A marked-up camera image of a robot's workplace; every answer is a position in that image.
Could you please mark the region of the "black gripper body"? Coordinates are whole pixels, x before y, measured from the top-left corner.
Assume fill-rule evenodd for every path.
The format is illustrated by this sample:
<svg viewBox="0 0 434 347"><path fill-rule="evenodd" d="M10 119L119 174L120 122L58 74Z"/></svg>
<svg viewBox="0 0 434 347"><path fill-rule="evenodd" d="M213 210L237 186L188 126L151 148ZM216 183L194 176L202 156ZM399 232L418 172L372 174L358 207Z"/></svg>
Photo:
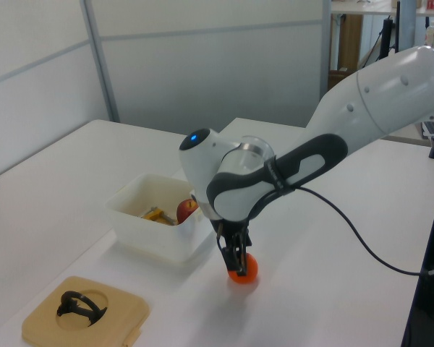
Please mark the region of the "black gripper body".
<svg viewBox="0 0 434 347"><path fill-rule="evenodd" d="M225 245L227 247L230 247L231 245L235 246L237 243L235 241L232 241L233 236L237 234L243 234L244 231L246 231L246 246L251 247L252 241L249 236L248 226L249 221L243 220L240 222L233 222L228 221L224 219L220 220L211 220L211 225L213 226L213 229L215 232L218 232L219 226L222 226L222 232L221 236L225 239Z"/></svg>

